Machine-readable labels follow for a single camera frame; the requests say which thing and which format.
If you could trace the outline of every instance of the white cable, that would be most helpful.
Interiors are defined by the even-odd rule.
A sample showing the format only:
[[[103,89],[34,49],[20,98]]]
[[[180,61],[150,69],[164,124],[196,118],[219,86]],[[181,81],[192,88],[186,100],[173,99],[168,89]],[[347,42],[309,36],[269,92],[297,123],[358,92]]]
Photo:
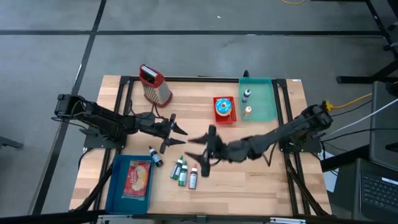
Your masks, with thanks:
[[[332,132],[332,133],[330,133],[330,134],[327,134],[327,135],[326,135],[326,136],[324,136],[322,139],[325,139],[326,137],[328,137],[328,136],[331,136],[332,134],[335,134],[336,132],[338,132],[338,131],[341,131],[341,130],[343,130],[343,129],[346,129],[346,128],[348,128],[348,127],[350,127],[350,126],[354,125],[354,124],[357,124],[357,123],[359,123],[359,122],[361,122],[361,121],[365,120],[366,118],[370,118],[371,116],[373,116],[373,115],[377,114],[378,112],[380,112],[380,111],[382,111],[382,110],[386,109],[387,107],[389,107],[391,104],[395,103],[396,101],[398,101],[398,99],[395,99],[394,101],[392,101],[392,102],[390,102],[390,103],[386,104],[386,105],[385,105],[385,106],[383,106],[382,108],[380,108],[380,109],[378,109],[377,111],[375,111],[375,112],[373,112],[373,113],[371,113],[371,114],[367,115],[367,116],[366,116],[366,117],[364,117],[364,118],[361,118],[361,119],[359,119],[359,120],[357,120],[357,121],[355,121],[355,122],[353,122],[353,123],[351,123],[351,124],[349,124],[349,125],[346,125],[346,126],[344,126],[344,127],[340,128],[340,129],[337,129],[336,131],[333,131],[333,132]]]

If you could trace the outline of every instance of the green paint bottle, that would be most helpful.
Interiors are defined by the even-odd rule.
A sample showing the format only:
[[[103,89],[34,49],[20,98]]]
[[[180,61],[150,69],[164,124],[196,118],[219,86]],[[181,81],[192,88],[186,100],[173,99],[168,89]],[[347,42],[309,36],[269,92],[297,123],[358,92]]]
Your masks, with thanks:
[[[178,177],[180,175],[180,171],[181,171],[181,166],[182,166],[182,156],[175,163],[172,175],[170,176],[174,180],[178,179]]]
[[[188,173],[188,166],[187,162],[184,161],[184,164],[181,168],[180,177],[178,178],[178,186],[185,186],[187,184],[187,173]]]

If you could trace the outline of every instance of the red snack package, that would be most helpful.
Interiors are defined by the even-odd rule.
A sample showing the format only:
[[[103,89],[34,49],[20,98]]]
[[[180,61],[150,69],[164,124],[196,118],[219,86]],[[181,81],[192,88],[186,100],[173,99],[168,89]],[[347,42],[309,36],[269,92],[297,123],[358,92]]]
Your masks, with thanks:
[[[145,199],[149,169],[150,162],[130,161],[122,198]]]

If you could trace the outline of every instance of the red bowl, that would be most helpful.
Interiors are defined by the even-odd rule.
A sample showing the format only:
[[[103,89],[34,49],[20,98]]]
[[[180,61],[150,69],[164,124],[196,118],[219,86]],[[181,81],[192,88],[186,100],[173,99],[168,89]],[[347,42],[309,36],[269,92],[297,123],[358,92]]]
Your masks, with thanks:
[[[220,116],[220,115],[218,115],[218,113],[216,111],[216,102],[218,99],[221,99],[221,98],[227,98],[231,102],[232,108],[231,108],[231,112],[228,116]],[[213,97],[213,108],[214,108],[214,116],[216,118],[216,123],[232,124],[233,122],[236,122],[235,102],[234,102],[234,98],[232,96]]]

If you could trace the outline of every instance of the blue tray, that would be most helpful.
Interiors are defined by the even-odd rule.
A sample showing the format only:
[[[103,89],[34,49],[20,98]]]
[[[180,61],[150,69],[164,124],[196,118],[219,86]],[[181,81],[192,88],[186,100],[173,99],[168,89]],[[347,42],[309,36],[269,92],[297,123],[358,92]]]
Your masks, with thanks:
[[[150,162],[147,190],[143,201],[122,198],[131,160]],[[108,196],[106,197],[105,211],[111,214],[146,214],[150,206],[150,190],[152,188],[154,167],[155,164],[151,156],[116,156],[113,161],[113,171]]]
[[[247,102],[243,103],[241,97],[245,90],[251,91]],[[270,78],[240,78],[239,79],[239,104],[243,121],[272,121],[277,116],[274,88]],[[244,115],[247,106],[252,108],[251,114]]]

